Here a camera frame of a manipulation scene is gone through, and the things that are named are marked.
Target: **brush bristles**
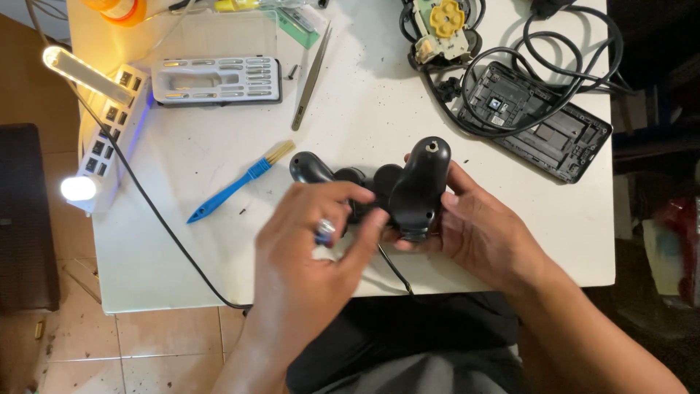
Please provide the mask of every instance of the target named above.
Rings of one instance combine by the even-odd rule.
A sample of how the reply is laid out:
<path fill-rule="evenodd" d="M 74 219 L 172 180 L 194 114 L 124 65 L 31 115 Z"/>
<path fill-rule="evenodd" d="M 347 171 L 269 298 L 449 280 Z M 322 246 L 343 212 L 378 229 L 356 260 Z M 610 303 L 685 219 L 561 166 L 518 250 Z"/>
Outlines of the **brush bristles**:
<path fill-rule="evenodd" d="M 296 149 L 296 145 L 294 145 L 294 141 L 292 140 L 286 140 L 285 142 L 282 142 L 282 145 L 279 147 L 275 148 L 272 150 L 271 153 L 265 155 L 265 160 L 270 165 L 273 165 L 279 161 L 284 155 L 288 154 L 289 152 L 293 151 Z"/>

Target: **controller shell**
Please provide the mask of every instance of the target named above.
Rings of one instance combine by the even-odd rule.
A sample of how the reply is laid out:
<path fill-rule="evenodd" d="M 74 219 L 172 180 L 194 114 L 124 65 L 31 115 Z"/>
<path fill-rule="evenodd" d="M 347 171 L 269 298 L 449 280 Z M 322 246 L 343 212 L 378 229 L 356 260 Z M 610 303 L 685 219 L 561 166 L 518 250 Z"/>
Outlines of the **controller shell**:
<path fill-rule="evenodd" d="M 401 238 L 421 242 L 435 230 L 442 204 L 440 197 L 447 188 L 447 171 L 452 151 L 442 138 L 426 137 L 411 150 L 406 166 L 396 164 L 380 167 L 374 177 L 367 177 L 354 167 L 333 172 L 312 152 L 299 152 L 289 163 L 289 172 L 297 182 L 314 184 L 348 181 L 374 192 L 371 204 L 349 201 L 352 213 L 348 224 L 358 224 L 372 209 L 387 211 L 390 225 Z"/>

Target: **dark pants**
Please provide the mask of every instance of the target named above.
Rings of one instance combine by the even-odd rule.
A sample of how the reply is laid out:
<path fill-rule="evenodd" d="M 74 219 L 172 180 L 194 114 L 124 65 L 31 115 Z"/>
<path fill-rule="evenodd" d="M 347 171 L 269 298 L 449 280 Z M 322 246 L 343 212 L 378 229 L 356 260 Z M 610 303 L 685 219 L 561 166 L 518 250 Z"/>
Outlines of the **dark pants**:
<path fill-rule="evenodd" d="M 409 355 L 511 346 L 517 329 L 500 292 L 354 298 L 292 362 L 287 386 L 313 393 Z"/>

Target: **hand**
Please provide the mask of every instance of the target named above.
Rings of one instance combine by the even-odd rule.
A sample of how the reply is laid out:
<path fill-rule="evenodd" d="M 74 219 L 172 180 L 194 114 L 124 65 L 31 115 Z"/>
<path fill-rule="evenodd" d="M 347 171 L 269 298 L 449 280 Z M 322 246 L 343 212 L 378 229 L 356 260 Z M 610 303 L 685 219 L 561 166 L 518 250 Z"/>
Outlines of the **hand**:
<path fill-rule="evenodd" d="M 336 242 L 351 212 L 349 199 L 371 203 L 375 195 L 351 182 L 295 183 L 255 240 L 255 306 L 243 335 L 254 337 L 278 361 L 294 360 L 330 324 L 377 250 L 389 219 L 380 209 L 364 219 L 339 261 L 312 258 L 319 220 L 334 224 Z"/>
<path fill-rule="evenodd" d="M 518 295 L 534 286 L 548 264 L 547 257 L 525 223 L 502 202 L 480 187 L 462 168 L 449 164 L 442 195 L 444 210 L 438 235 L 420 245 L 385 234 L 399 250 L 443 252 L 494 290 Z"/>

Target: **yellow d-pad membrane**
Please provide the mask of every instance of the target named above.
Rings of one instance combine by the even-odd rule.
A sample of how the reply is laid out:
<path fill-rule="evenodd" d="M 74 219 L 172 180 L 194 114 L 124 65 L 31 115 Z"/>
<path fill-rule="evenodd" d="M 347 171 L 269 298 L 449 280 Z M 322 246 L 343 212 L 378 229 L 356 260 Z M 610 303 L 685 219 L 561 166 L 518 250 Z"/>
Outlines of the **yellow d-pad membrane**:
<path fill-rule="evenodd" d="M 459 9 L 455 0 L 442 0 L 442 3 L 433 7 L 430 12 L 430 25 L 435 29 L 436 36 L 441 39 L 449 38 L 464 26 L 464 11 Z"/>

